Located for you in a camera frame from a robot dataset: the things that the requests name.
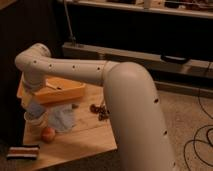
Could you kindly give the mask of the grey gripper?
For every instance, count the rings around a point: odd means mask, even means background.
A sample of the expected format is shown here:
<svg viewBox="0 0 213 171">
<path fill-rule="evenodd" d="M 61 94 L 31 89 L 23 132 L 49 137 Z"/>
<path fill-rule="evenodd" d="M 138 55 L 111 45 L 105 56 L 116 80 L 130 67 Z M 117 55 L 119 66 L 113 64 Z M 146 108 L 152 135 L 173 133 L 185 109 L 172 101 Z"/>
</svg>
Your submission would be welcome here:
<svg viewBox="0 0 213 171">
<path fill-rule="evenodd" d="M 22 85 L 21 105 L 25 109 L 29 108 L 30 106 L 40 106 L 40 103 L 35 98 L 35 95 L 25 85 Z"/>
</svg>

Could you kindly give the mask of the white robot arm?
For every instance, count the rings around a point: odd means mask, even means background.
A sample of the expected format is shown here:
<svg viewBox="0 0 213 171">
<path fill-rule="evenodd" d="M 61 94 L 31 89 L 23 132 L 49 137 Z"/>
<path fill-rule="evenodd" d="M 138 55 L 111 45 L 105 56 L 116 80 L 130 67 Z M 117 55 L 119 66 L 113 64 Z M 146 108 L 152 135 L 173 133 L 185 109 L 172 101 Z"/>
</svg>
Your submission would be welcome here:
<svg viewBox="0 0 213 171">
<path fill-rule="evenodd" d="M 155 83 L 143 66 L 56 59 L 41 43 L 19 53 L 15 65 L 30 92 L 41 89 L 47 75 L 101 86 L 124 171 L 179 171 Z"/>
</svg>

